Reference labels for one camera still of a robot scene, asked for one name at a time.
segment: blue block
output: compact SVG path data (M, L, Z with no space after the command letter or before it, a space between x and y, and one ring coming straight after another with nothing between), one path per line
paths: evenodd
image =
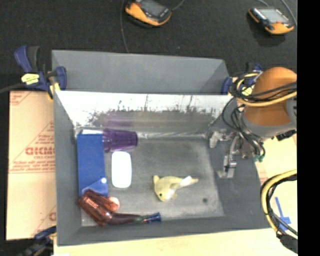
M87 189L108 196L102 134L80 133L76 137L76 144L79 196Z

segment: black carpet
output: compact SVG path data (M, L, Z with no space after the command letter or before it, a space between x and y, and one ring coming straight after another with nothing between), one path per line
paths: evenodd
M158 0L175 7L181 0ZM281 0L265 0L292 19ZM298 20L298 0L285 0ZM0 88L19 82L14 51L40 46L38 63L51 68L51 50L88 50L217 58L228 73L243 72L247 62L264 70L297 72L298 28L270 36L247 15L264 6L258 0L186 0L163 27L143 28L122 11L122 0L10 0L0 6ZM0 95L0 256L15 255L30 241L5 242L8 172L8 93Z

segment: blue clamp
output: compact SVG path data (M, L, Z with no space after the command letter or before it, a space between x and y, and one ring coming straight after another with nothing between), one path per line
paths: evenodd
M55 77L59 84L60 90L65 90L67 87L67 72L63 66L58 66L54 71L44 74L42 71L38 71L37 68L37 54L39 47L28 47L23 45L14 52L14 58L17 64L23 69L26 75L29 75L28 81L22 81L24 87L31 90L41 90L49 93L53 98L52 85L49 82L50 77Z

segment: gray bin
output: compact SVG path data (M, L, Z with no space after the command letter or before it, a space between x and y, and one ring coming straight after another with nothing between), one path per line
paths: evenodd
M220 95L228 73L224 61L219 59L54 50L52 67L57 66L64 66L67 70L67 90L79 91L80 94L106 93L107 98L113 93L118 96L131 94L133 99L137 94L144 95L144 99L149 96L161 98L165 94L176 95L179 99L197 96L212 100L210 104L217 108L218 113L228 99ZM125 129L161 136L153 139L142 137L140 145L131 152L132 168L136 171L129 192L111 186L109 193L120 199L123 205L120 211L148 214L154 209L154 212L162 213L163 221L148 225L84 225L83 214L76 205L78 172L75 131L88 124L77 122L77 118L69 113L73 106L66 106L68 97L71 102L75 102L75 108L77 104L85 103L77 103L76 96L68 93L62 91L54 97L58 245L268 227L260 208L260 180L254 162L251 159L239 159L232 179L219 179L216 175L215 171L222 166L228 143L220 143L216 148L209 149L206 134L209 126L210 129L225 128L218 116L211 113L199 119L201 111L193 111L173 118L174 111L164 111L158 118L159 113L145 109L134 113L119 111L119 114L115 114L113 120L121 118L127 124L130 123ZM140 105L145 106L145 103L143 100ZM150 125L155 119L157 125ZM91 123L89 126L99 128L107 125ZM107 176L110 174L109 157L105 154ZM151 167L155 167L158 172L153 173ZM175 171L170 173L170 168L175 168ZM150 185L152 182L148 179L152 175L170 174L190 174L202 176L203 179L192 185L193 191L196 191L194 193L190 193L192 186L189 190L179 190L177 199L180 200L176 203L158 202Z

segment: cardboard sheet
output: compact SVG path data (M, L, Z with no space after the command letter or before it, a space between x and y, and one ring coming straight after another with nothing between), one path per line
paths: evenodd
M6 239L28 239L56 224L53 101L46 92L12 91Z

